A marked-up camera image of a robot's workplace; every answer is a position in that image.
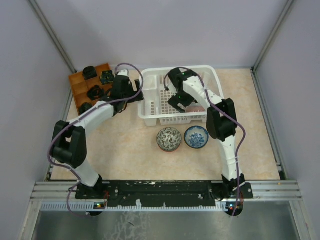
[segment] blue patterned bowl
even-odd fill
[[[209,134],[202,126],[189,127],[184,133],[185,143],[193,149],[203,148],[209,140]]]

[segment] orange wooden tray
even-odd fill
[[[110,70],[110,66],[108,63],[102,64],[99,66],[95,67],[96,74],[98,76],[85,80],[84,77],[82,76],[82,71],[77,72],[75,74],[72,74],[69,76],[69,82],[76,106],[76,110],[79,114],[79,108],[81,107],[82,104],[84,103],[90,103],[93,106],[99,101],[99,99],[96,100],[90,100],[90,98],[87,96],[87,92],[94,87],[95,85],[100,86],[101,88],[104,89],[104,91],[107,91],[108,89],[112,88],[112,83],[108,83],[105,85],[102,85],[100,82],[100,76],[103,71]]]

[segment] metal frame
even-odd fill
[[[69,67],[72,73],[77,72],[70,57],[63,48],[63,45],[59,41],[53,28],[50,26],[48,20],[43,14],[41,8],[37,4],[36,0],[28,0],[31,8],[34,10],[35,14],[39,18],[43,27],[47,31],[48,35],[52,39],[53,44],[56,46],[61,57]],[[272,150],[275,156],[275,161],[279,172],[286,173],[286,168],[282,162],[282,154],[279,147],[279,143],[276,137],[274,127],[272,125],[271,117],[268,111],[268,107],[264,98],[264,94],[259,82],[259,77],[257,75],[257,70],[261,65],[262,60],[267,54],[268,50],[272,46],[272,43],[277,36],[279,29],[283,25],[287,16],[290,14],[294,6],[294,0],[287,0],[284,9],[280,17],[278,18],[268,40],[266,41],[260,55],[258,56],[254,66],[251,69],[253,83],[257,92],[258,100],[262,110],[262,115],[264,117],[265,125],[271,142]],[[72,101],[72,94],[69,93],[68,101],[65,105],[65,111],[62,116],[63,120],[67,119],[68,112],[70,109]],[[40,211],[67,211],[66,197],[69,188],[74,185],[74,181],[44,181],[36,182],[34,186],[33,193],[30,198],[30,203],[28,211],[25,217],[23,229],[20,233],[19,239],[31,240],[35,229],[36,221]],[[246,202],[257,202],[257,201],[287,201],[290,203],[292,216],[294,218],[295,224],[299,236],[303,240],[315,240],[317,237],[315,235],[314,229],[312,228],[311,221],[308,217],[298,183],[295,180],[266,180],[266,181],[247,181],[251,183],[253,198],[246,199]],[[75,199],[75,193],[71,194],[70,205],[71,209],[76,212],[92,211],[95,202],[101,202],[102,199],[88,199],[79,200]],[[192,208],[146,208],[141,205],[135,207],[107,207],[104,211],[225,211],[226,202],[216,201],[216,207],[192,207]]]

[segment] marble pattern surface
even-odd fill
[[[174,127],[161,129],[156,136],[156,143],[166,152],[173,152],[178,149],[182,142],[181,133]]]
[[[269,141],[256,90],[249,69],[216,69],[224,97],[235,102],[237,119],[245,127],[247,138],[239,151],[239,164],[247,180],[279,180],[275,157]],[[131,77],[138,74],[130,71]],[[182,141],[174,152],[162,151],[156,141],[164,127],[174,127],[183,135],[190,124],[146,126],[138,117],[137,103],[113,119],[101,124],[87,137],[87,159],[105,180],[220,180],[222,163],[218,144],[211,137],[201,149],[192,149]],[[72,102],[68,119],[77,117]],[[239,143],[242,132],[236,130]],[[74,180],[70,172],[54,167],[52,180]]]

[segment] plastic basket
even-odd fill
[[[156,126],[158,119],[161,125],[189,124],[193,120],[201,120],[206,123],[206,111],[180,113],[168,104],[168,100],[173,94],[170,91],[165,91],[164,77],[173,68],[175,67],[149,68],[142,71],[144,100],[138,103],[138,116],[144,120],[148,127]],[[224,98],[220,80],[213,67],[200,65],[187,66],[186,68],[198,73],[210,90],[219,93],[220,97]]]

